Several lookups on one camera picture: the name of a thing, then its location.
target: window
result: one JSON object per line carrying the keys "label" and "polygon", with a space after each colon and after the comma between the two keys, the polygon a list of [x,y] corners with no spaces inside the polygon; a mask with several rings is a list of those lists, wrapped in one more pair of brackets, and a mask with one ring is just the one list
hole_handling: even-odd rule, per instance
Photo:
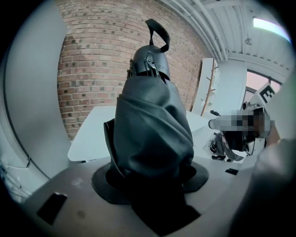
{"label": "window", "polygon": [[271,87],[275,92],[278,92],[281,88],[281,85],[275,81],[271,81]]}
{"label": "window", "polygon": [[271,77],[267,77],[252,71],[247,71],[247,85],[244,102],[250,101],[256,91],[263,87],[267,82],[271,84],[271,87],[275,92],[280,90],[281,83],[277,82]]}

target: white ceiling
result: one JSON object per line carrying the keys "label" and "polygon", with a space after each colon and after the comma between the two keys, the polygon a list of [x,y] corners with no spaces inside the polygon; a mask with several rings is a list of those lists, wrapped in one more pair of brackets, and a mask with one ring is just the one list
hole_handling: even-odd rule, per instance
{"label": "white ceiling", "polygon": [[243,60],[287,77],[295,65],[285,38],[253,27],[253,17],[278,25],[268,10],[253,0],[161,0],[196,30],[219,61]]}

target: metal bracket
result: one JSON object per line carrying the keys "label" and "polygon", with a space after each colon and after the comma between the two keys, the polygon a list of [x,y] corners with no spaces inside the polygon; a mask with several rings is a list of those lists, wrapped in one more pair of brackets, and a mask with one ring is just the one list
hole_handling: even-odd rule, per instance
{"label": "metal bracket", "polygon": [[146,67],[146,71],[147,71],[147,75],[148,75],[148,71],[151,72],[151,76],[153,77],[160,77],[160,74],[157,70],[157,67],[155,66],[155,61],[154,61],[154,57],[153,57],[153,53],[151,53],[150,51],[148,52],[146,58],[144,59],[145,62],[145,67]]}
{"label": "metal bracket", "polygon": [[129,61],[129,69],[127,70],[127,73],[127,78],[136,75],[135,62],[132,59]]}

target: white surface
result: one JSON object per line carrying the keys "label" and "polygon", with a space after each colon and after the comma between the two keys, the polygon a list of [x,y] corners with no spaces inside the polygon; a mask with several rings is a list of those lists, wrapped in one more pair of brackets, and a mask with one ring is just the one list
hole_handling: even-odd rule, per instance
{"label": "white surface", "polygon": [[245,62],[231,59],[219,62],[218,66],[220,82],[212,109],[226,115],[232,110],[241,109],[246,89],[247,67]]}
{"label": "white surface", "polygon": [[[116,106],[96,106],[80,127],[68,152],[71,161],[89,161],[110,156],[103,123],[115,117]],[[186,111],[191,131],[208,124],[208,119]]]}

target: black helmet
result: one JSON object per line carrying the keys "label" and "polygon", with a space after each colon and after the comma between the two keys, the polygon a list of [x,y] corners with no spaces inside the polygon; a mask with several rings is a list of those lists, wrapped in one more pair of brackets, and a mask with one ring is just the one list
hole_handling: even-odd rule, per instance
{"label": "black helmet", "polygon": [[[170,80],[170,70],[167,57],[164,54],[169,49],[170,36],[155,20],[149,19],[145,22],[150,30],[150,43],[136,51],[134,59],[130,61],[128,77],[133,75],[148,75]],[[166,45],[159,48],[153,44],[152,36],[154,31],[159,34]]]}

